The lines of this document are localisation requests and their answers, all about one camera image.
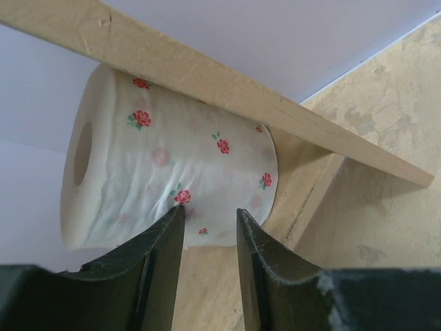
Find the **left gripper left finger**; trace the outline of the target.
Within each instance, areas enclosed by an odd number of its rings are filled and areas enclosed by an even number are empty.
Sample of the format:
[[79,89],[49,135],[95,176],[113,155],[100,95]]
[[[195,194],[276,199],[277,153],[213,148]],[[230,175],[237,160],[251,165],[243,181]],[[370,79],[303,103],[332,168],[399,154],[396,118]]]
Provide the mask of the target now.
[[171,330],[185,209],[81,266],[1,266],[2,330]]

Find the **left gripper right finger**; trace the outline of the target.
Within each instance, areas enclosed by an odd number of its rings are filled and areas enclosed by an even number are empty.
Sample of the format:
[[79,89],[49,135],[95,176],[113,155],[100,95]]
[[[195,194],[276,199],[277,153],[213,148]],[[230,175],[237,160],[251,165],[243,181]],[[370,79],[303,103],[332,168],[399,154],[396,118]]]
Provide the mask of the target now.
[[439,268],[324,269],[236,213],[246,330],[439,330]]

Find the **white paper towel roll front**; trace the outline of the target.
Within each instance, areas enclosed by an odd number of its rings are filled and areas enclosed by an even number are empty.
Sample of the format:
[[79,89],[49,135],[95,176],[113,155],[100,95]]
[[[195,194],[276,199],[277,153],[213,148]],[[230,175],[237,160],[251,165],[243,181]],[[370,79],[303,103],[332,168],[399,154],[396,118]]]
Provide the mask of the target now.
[[72,130],[61,236],[71,250],[112,249],[181,205],[185,246],[233,246],[237,209],[263,224],[277,185],[263,124],[102,64]]

